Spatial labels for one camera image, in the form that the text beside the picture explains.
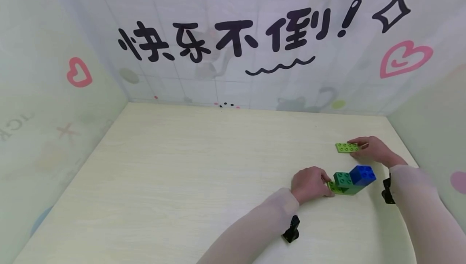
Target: pink heart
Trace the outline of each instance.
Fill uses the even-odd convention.
[[[76,65],[79,65],[79,67],[83,70],[86,76],[86,78],[84,78],[81,81],[74,80],[74,77],[78,74],[78,69],[76,69]],[[92,83],[92,77],[90,75],[89,69],[87,68],[83,60],[79,59],[78,57],[73,57],[70,59],[70,70],[66,74],[66,78],[71,83],[71,85],[79,88],[86,87]]]
[[[466,172],[457,171],[450,176],[453,188],[459,193],[466,194]]]
[[[408,56],[411,56],[414,53],[423,53],[424,54],[423,58],[421,59],[421,61],[417,62],[416,64],[410,67],[387,73],[387,65],[388,65],[388,60],[390,59],[390,56],[393,54],[393,52],[395,52],[396,50],[398,50],[399,48],[403,46],[406,48],[405,53],[402,56],[403,58],[407,58]],[[383,59],[381,59],[380,78],[383,79],[383,78],[392,77],[392,76],[396,76],[399,74],[404,74],[404,73],[414,71],[417,68],[424,65],[427,61],[429,61],[429,59],[432,57],[433,54],[434,54],[434,50],[432,50],[432,48],[429,46],[414,47],[413,41],[411,40],[402,41],[401,43],[396,44],[395,46],[391,47],[390,50],[388,50],[388,52],[385,54],[385,56],[383,56]],[[398,62],[396,62],[396,60],[393,59],[393,61],[390,64],[392,65],[392,67],[398,68],[398,67],[406,66],[408,62],[403,62],[403,63],[398,64]]]

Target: pink dot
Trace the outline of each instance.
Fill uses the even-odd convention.
[[[456,191],[462,194],[466,194],[466,172],[454,172],[450,176],[450,182]]]

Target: wall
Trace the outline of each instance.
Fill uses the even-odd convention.
[[[15,259],[126,102],[59,0],[0,0],[0,263]]]
[[[466,64],[461,64],[388,118],[466,232],[465,85]]]
[[[380,116],[461,62],[465,1],[73,0],[131,101]]]

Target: wavy line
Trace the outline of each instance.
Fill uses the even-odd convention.
[[[293,62],[291,63],[291,65],[289,65],[289,66],[285,66],[285,65],[283,65],[283,64],[278,64],[278,65],[277,65],[275,68],[273,68],[272,70],[266,70],[266,69],[264,69],[264,68],[261,68],[261,69],[259,69],[259,71],[254,72],[254,73],[252,73],[252,72],[250,72],[250,71],[248,71],[248,70],[246,70],[245,72],[246,72],[246,74],[251,75],[251,76],[259,75],[260,73],[270,74],[270,73],[273,73],[273,72],[277,71],[278,69],[285,69],[285,70],[288,70],[289,68],[294,67],[294,65],[296,65],[296,64],[307,65],[307,64],[309,64],[310,62],[314,61],[315,58],[316,58],[316,56],[313,56],[312,58],[310,58],[310,59],[307,60],[307,61],[301,61],[300,59],[296,58],[296,59],[294,59],[294,61],[293,61]]]

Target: green lego brick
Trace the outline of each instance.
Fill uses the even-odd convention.
[[[335,185],[335,182],[333,181],[327,182],[327,186],[335,194],[353,195],[351,193],[346,193],[348,188],[339,188],[337,185]]]
[[[357,186],[357,185],[353,185],[353,186],[354,186],[353,188],[342,188],[342,189],[344,189],[343,194],[345,194],[345,195],[355,195],[359,191],[363,190],[363,188],[365,187],[365,186]]]
[[[335,179],[335,184],[339,188],[352,188],[354,187],[353,182],[351,180],[351,176],[347,172],[335,172],[333,175]]]
[[[358,144],[336,143],[338,153],[353,153],[359,151]]]

